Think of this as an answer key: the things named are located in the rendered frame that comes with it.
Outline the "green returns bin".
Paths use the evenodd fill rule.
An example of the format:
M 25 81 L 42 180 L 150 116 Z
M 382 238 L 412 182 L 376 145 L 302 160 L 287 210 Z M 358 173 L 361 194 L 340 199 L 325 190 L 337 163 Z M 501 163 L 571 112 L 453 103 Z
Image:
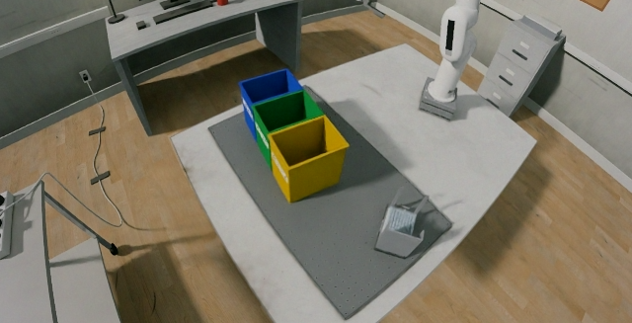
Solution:
M 273 170 L 268 134 L 309 121 L 325 114 L 303 89 L 251 106 L 254 112 L 258 146 Z

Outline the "yellow recycle bin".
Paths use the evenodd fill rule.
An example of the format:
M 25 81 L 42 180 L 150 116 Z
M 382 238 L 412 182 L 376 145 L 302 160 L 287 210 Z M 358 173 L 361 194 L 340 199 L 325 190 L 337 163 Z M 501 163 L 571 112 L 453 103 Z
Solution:
M 270 133 L 268 139 L 273 174 L 289 203 L 339 183 L 350 146 L 325 115 Z

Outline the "blue storage bin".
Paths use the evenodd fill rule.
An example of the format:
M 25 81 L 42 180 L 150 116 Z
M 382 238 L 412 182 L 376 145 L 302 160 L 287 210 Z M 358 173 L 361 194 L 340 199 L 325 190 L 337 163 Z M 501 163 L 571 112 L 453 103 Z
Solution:
M 238 84 L 242 93 L 245 121 L 257 143 L 255 118 L 251 106 L 304 89 L 287 68 Z

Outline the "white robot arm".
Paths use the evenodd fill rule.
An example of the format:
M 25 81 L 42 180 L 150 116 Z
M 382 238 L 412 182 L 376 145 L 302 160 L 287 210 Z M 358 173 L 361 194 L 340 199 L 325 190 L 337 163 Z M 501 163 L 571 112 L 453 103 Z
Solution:
M 456 0 L 442 16 L 439 49 L 443 60 L 428 87 L 431 96 L 440 102 L 454 100 L 454 89 L 476 47 L 475 35 L 469 29 L 478 21 L 479 6 L 480 0 Z

